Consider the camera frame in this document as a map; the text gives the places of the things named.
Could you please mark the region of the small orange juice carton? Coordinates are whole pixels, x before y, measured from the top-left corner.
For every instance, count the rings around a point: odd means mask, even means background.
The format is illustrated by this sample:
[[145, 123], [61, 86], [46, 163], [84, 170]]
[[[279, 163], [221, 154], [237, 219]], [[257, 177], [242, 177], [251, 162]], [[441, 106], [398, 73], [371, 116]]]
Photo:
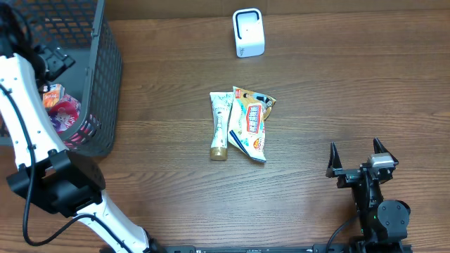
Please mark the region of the small orange juice carton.
[[65, 88], [61, 84], [50, 84], [44, 87], [42, 102], [44, 107], [49, 110], [58, 103], [65, 94]]

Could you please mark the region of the red purple pouch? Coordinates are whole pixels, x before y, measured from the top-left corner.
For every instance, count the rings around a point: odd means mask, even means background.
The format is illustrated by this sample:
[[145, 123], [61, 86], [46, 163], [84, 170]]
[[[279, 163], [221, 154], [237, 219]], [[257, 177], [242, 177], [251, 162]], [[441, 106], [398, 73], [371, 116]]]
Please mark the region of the red purple pouch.
[[49, 118], [58, 134], [68, 130], [79, 118], [81, 103], [65, 94], [49, 111]]

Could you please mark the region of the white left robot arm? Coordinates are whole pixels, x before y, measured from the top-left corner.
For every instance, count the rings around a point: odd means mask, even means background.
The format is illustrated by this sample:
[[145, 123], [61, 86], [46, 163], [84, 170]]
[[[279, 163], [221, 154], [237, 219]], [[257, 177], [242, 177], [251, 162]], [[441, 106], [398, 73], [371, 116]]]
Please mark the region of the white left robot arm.
[[[116, 252], [151, 251], [148, 233], [106, 193], [98, 165], [69, 150], [60, 139], [38, 94], [34, 68], [17, 53], [1, 57], [1, 115], [18, 168], [7, 180], [11, 190], [25, 199], [22, 236], [27, 244], [48, 244], [79, 221]], [[49, 238], [33, 241], [28, 231], [31, 205], [69, 221]]]

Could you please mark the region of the white tube gold cap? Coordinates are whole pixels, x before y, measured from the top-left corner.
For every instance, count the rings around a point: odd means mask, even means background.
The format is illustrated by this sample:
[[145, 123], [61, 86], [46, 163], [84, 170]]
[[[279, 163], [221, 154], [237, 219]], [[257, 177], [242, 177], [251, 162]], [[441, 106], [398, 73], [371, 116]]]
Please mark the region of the white tube gold cap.
[[232, 92], [210, 92], [214, 135], [210, 147], [210, 159], [224, 161], [227, 159], [228, 123], [233, 103]]

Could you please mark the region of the grey plastic basket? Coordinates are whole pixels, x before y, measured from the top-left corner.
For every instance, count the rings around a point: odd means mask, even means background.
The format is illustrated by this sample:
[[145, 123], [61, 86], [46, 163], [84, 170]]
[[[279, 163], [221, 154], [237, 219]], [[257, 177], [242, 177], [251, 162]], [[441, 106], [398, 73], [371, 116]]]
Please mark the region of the grey plastic basket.
[[81, 103], [77, 121], [60, 138], [89, 157], [105, 156], [115, 139], [122, 57], [105, 16], [104, 0], [6, 1], [25, 37], [36, 46], [57, 46], [75, 64], [51, 84]]

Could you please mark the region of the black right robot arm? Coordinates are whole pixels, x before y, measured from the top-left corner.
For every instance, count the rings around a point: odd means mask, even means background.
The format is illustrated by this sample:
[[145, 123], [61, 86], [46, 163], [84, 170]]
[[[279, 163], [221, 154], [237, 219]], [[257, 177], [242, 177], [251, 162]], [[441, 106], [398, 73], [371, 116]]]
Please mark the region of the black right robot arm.
[[[378, 138], [373, 139], [373, 148], [374, 153], [359, 168], [345, 169], [336, 145], [330, 144], [326, 176], [336, 178], [338, 188], [352, 190], [356, 214], [333, 232], [324, 252], [413, 252], [411, 245], [402, 242], [408, 236], [411, 208], [401, 200], [386, 200], [380, 188], [393, 178], [399, 161]], [[337, 235], [356, 220], [362, 235], [350, 238], [346, 245], [335, 244]]]

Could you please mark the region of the yellow snack bag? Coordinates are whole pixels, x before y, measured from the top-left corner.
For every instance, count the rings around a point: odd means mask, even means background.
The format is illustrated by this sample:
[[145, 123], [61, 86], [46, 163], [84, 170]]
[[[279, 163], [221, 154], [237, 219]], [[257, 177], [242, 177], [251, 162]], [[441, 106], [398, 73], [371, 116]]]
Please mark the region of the yellow snack bag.
[[246, 89], [233, 87], [233, 102], [228, 126], [228, 141], [257, 162], [266, 162], [265, 121], [276, 99]]

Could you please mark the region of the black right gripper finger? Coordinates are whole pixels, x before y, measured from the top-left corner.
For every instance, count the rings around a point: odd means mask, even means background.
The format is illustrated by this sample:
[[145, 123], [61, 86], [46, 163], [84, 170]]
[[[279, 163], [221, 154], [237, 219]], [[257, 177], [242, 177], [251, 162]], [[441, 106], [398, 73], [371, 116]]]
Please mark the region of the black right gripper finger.
[[381, 143], [378, 137], [373, 139], [373, 148], [375, 154], [388, 153], [395, 164], [399, 163], [398, 159]]
[[328, 161], [328, 168], [326, 170], [326, 176], [333, 178], [337, 176], [337, 173], [342, 171], [342, 163], [338, 155], [338, 151], [334, 142], [330, 144], [330, 157]]

